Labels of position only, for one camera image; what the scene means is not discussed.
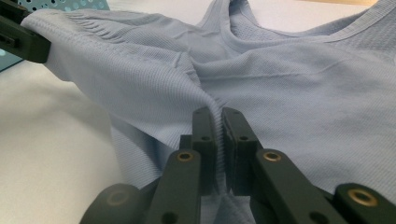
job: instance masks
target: fabric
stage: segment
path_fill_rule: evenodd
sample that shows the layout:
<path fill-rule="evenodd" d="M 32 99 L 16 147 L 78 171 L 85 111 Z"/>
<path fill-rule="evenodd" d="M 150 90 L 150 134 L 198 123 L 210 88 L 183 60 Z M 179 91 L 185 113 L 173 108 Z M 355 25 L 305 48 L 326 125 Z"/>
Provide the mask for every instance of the fabric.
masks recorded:
<path fill-rule="evenodd" d="M 396 203 L 396 2 L 300 33 L 261 28 L 245 0 L 215 0 L 196 26 L 160 14 L 40 10 L 22 23 L 52 42 L 46 66 L 108 111 L 127 182 L 161 175 L 191 113 L 214 115 L 219 195 L 202 223 L 254 223 L 224 187 L 220 113 L 244 113 L 264 147 L 316 186 L 373 188 Z"/>

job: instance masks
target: garment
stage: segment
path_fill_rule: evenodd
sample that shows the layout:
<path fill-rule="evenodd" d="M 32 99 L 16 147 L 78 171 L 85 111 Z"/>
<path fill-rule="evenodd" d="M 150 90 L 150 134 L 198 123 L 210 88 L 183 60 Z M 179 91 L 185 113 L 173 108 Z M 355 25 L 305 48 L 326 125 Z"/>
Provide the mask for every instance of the garment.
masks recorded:
<path fill-rule="evenodd" d="M 127 182 L 161 175 L 191 113 L 218 134 L 219 195 L 202 223 L 254 223 L 225 191 L 220 113 L 240 110 L 264 147 L 316 186 L 355 182 L 396 203 L 396 2 L 300 33 L 261 28 L 246 0 L 215 0 L 196 26 L 160 14 L 40 10 L 22 25 L 52 46 L 46 66 L 108 111 Z"/>

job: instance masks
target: black clamp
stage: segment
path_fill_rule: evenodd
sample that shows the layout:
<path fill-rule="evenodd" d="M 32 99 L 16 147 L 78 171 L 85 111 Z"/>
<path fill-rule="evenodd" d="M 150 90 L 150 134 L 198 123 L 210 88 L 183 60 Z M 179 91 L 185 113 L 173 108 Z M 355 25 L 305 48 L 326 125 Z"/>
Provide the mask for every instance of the black clamp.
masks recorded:
<path fill-rule="evenodd" d="M 81 224 L 199 224 L 201 196 L 216 190 L 217 146 L 207 108 L 192 117 L 163 176 L 143 189 L 114 185 L 102 191 Z M 243 114 L 223 108 L 227 188 L 250 196 L 258 224 L 394 224 L 396 206 L 373 189 L 344 184 L 334 195 L 313 186 L 281 151 L 263 148 Z"/>
<path fill-rule="evenodd" d="M 0 49 L 34 63 L 45 63 L 50 42 L 21 26 L 29 14 L 17 1 L 0 0 Z"/>

